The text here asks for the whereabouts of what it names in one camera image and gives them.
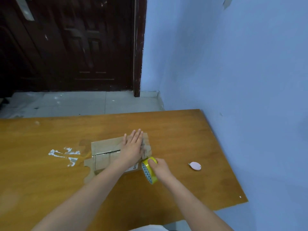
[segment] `forearm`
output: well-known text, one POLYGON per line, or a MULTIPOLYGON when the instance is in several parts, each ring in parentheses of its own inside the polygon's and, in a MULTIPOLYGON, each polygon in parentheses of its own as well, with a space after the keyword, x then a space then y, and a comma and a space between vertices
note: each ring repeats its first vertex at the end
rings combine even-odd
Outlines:
POLYGON ((125 170, 125 165, 115 161, 54 209, 33 230, 85 230, 125 170))
POLYGON ((192 231, 231 231, 214 212, 198 200, 179 180, 170 176, 163 182, 171 192, 192 231))

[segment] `yellow tape roll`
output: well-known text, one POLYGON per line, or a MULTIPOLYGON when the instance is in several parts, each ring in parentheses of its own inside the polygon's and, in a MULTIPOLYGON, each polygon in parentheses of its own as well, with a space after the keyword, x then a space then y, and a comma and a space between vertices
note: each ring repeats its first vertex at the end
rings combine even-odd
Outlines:
POLYGON ((141 167, 142 170, 144 172, 144 175, 146 176, 147 180, 151 183, 154 184, 155 182, 157 182, 157 177, 154 173, 154 171, 152 171, 151 167, 148 164, 148 159, 152 159, 155 163, 157 163, 157 160, 154 157, 150 157, 145 159, 144 161, 141 162, 141 167))

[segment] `person's right arm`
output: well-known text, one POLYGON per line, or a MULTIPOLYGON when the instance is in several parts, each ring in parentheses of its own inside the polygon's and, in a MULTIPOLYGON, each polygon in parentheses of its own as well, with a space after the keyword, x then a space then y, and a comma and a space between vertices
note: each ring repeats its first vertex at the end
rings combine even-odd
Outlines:
POLYGON ((192 231, 232 231, 222 219, 198 200, 179 180, 173 176, 163 159, 152 159, 148 163, 157 178, 171 192, 192 231))

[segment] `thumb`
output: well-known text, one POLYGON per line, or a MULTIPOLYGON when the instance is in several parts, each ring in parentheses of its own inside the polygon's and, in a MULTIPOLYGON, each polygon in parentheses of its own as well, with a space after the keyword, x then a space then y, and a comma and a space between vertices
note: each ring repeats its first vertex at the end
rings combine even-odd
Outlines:
POLYGON ((153 161, 152 159, 148 159, 148 164, 152 169, 156 169, 157 168, 157 164, 155 163, 155 161, 153 161))

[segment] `door frame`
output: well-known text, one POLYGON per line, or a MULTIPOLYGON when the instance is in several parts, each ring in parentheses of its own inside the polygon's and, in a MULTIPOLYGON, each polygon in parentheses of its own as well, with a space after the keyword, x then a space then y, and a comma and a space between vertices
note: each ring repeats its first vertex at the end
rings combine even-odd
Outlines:
POLYGON ((140 97, 140 82, 142 71, 142 56, 144 46, 145 19, 147 15, 147 1, 135 0, 134 6, 134 41, 133 41, 133 91, 135 97, 140 97))

